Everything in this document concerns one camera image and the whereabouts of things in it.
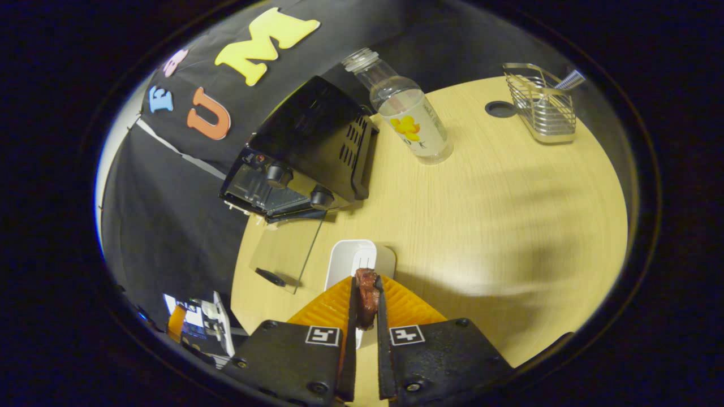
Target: bottle label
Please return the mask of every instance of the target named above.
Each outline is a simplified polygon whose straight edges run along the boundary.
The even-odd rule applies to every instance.
[[[438,154],[447,145],[445,127],[427,97],[406,112],[382,117],[417,156]]]

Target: bottle cap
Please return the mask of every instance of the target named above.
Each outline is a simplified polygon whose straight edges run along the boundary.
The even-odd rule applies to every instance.
[[[368,67],[378,59],[378,53],[371,51],[369,48],[362,48],[347,58],[344,58],[342,64],[345,65],[347,72],[355,72]]]

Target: plastic bottle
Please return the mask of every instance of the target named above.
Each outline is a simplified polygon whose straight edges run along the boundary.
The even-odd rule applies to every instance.
[[[417,83],[399,76],[368,48],[348,56],[342,64],[369,89],[372,107],[421,163],[437,164],[450,156],[453,144]]]

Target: screw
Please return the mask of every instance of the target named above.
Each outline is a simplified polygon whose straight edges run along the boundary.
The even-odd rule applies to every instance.
[[[307,388],[316,394],[324,394],[327,392],[327,386],[324,383],[312,382],[307,385]]]

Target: black handle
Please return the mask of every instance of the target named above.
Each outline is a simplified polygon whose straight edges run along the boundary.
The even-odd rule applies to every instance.
[[[277,276],[276,274],[274,274],[272,272],[268,272],[268,271],[266,271],[264,269],[260,269],[258,267],[256,268],[255,271],[256,271],[256,274],[259,274],[260,276],[264,277],[265,279],[267,279],[268,281],[270,281],[271,283],[273,283],[275,285],[278,285],[280,287],[284,287],[287,285],[287,283],[284,280],[282,280],[281,277]]]

